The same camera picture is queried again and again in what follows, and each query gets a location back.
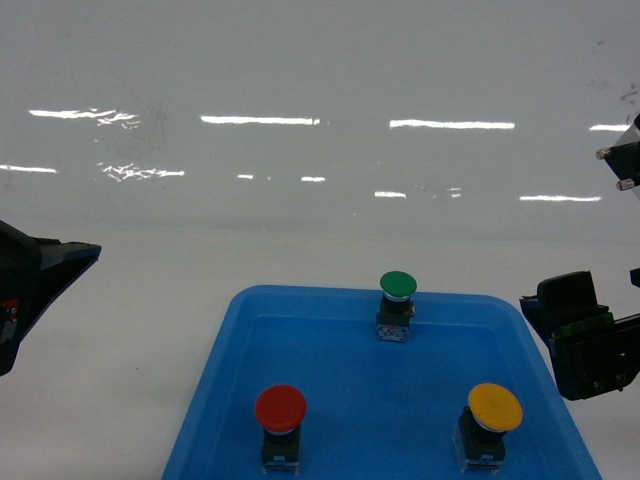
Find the yellow button cap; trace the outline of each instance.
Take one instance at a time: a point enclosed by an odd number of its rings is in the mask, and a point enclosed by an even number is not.
[[[522,422],[522,406],[504,387],[481,383],[469,392],[469,408],[482,426],[498,432],[509,432]]]

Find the robotic arm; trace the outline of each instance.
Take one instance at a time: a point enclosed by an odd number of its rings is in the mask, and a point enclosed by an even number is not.
[[[616,174],[619,190],[640,198],[640,115],[596,157]],[[631,283],[640,287],[640,269],[631,271]],[[549,348],[558,390],[568,400],[621,391],[640,371],[640,314],[615,320],[598,304],[590,272],[544,280],[520,307]]]
[[[93,265],[101,247],[32,238],[0,221],[0,376],[51,303]]]

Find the tray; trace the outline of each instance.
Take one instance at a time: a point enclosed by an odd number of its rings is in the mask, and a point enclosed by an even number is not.
[[[307,399],[304,479],[599,479],[522,316],[493,297],[418,292],[406,343],[379,341],[381,292],[258,286],[236,296],[167,463],[169,479],[297,478],[261,472],[258,395]],[[520,400],[502,471],[461,473],[452,443],[469,391]]]

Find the glossy white surface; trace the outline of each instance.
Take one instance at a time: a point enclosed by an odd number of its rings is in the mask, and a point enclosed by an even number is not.
[[[594,157],[640,112],[639,14],[0,5],[2,219],[104,247],[0,379],[0,477],[158,478],[257,283],[376,288],[399,268],[517,304],[590,269],[617,317],[640,311],[640,203]],[[637,478],[638,393],[569,405],[604,478]]]

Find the metal bolt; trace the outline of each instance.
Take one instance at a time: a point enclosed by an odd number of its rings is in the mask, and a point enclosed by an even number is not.
[[[609,155],[611,155],[611,149],[610,148],[601,148],[600,150],[598,150],[596,152],[596,158],[598,160],[604,160]]]
[[[636,186],[636,182],[634,182],[630,178],[625,178],[624,180],[620,180],[618,183],[616,183],[616,188],[621,192],[624,192],[625,190],[630,190],[635,186]]]

